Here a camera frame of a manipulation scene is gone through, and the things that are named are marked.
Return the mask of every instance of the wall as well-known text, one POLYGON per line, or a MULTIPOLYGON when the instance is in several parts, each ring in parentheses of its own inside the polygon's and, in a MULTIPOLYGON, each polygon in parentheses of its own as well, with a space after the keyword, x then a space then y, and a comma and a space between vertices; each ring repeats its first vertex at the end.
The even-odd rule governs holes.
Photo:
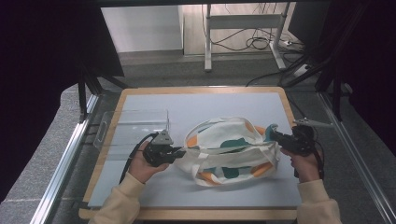
POLYGON ((178 6, 106 7, 102 13, 118 53, 183 49, 178 6))

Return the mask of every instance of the cream sleeve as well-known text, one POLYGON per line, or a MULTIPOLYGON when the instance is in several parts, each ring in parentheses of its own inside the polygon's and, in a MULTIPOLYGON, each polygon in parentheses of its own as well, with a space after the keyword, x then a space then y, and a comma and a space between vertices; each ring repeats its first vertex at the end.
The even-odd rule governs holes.
POLYGON ((138 197, 144 187, 144 184, 126 173, 123 181, 111 190, 102 208, 89 223, 132 223, 139 213, 138 197))
POLYGON ((299 224, 339 224, 341 223, 338 203, 330 199, 322 180, 298 185, 302 204, 297 208, 299 224))

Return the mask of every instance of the aluminum rail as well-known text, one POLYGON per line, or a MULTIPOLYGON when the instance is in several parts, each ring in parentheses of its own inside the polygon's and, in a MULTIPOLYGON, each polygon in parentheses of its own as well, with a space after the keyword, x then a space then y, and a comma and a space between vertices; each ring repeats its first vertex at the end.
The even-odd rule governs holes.
POLYGON ((323 103, 323 106, 325 107, 329 118, 332 120, 334 129, 337 131, 338 135, 341 138, 341 141, 346 147, 346 152, 348 153, 356 170, 361 176, 361 180, 364 186, 367 188, 368 192, 373 198, 379 213, 381 214, 382 218, 384 218, 385 223, 396 223, 396 216, 388 197, 386 196, 378 182, 375 180, 373 174, 370 172, 370 169, 367 167, 367 164, 364 162, 363 157, 359 153, 359 150, 357 149, 349 133, 347 132, 344 123, 340 122, 332 112, 332 103, 328 95, 319 92, 318 97, 323 103))
POLYGON ((88 101, 88 117, 82 123, 79 123, 73 131, 73 134, 69 140, 69 143, 67 144, 64 154, 59 161, 59 164, 52 176, 51 181, 49 182, 49 185, 47 186, 46 191, 44 192, 44 196, 42 197, 40 204, 35 210, 35 214, 30 221, 31 224, 41 224, 46 222, 50 214, 50 210, 62 186, 62 183, 64 182, 64 178, 66 177, 67 172, 70 168, 70 164, 76 155, 78 146, 82 140, 82 136, 87 130, 88 123, 92 119, 92 112, 95 109, 98 101, 99 96, 95 95, 91 96, 90 100, 88 101))

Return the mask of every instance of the person's left hand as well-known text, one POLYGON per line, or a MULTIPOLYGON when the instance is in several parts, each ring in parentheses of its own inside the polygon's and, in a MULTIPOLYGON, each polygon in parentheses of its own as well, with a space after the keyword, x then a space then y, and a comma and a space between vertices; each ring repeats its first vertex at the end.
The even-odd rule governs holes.
POLYGON ((153 175, 160 171, 164 171, 169 166, 168 163, 165 163, 158 167, 153 167, 148 162, 146 162, 145 158, 143 157, 143 150, 146 148, 148 143, 148 141, 144 142, 136 154, 134 154, 134 158, 132 159, 128 171, 129 174, 131 174, 143 184, 146 183, 153 175))

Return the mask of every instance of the orange spot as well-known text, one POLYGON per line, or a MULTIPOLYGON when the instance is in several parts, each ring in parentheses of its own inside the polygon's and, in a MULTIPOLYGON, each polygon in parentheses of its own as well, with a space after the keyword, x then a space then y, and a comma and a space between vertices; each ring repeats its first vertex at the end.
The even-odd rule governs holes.
POLYGON ((219 185, 219 183, 217 183, 217 182, 215 182, 213 179, 212 179, 212 173, 210 173, 210 172, 201 172, 201 173, 199 173, 199 175, 201 176, 201 178, 203 178, 206 182, 209 182, 210 184, 213 184, 213 185, 219 185))
POLYGON ((195 135, 187 140, 187 147, 195 147, 197 145, 197 142, 197 135, 195 135))
POLYGON ((265 129, 264 129, 263 127, 254 126, 254 128, 257 130, 257 132, 258 132, 260 135, 264 135, 264 134, 265 134, 265 129))
POLYGON ((267 172, 271 167, 273 167, 273 164, 271 162, 266 162, 261 165, 253 167, 250 173, 255 177, 259 177, 263 175, 265 172, 267 172))
POLYGON ((253 128, 253 126, 252 126, 249 122, 245 121, 245 126, 247 127, 247 129, 248 129, 251 133, 254 132, 254 128, 253 128))

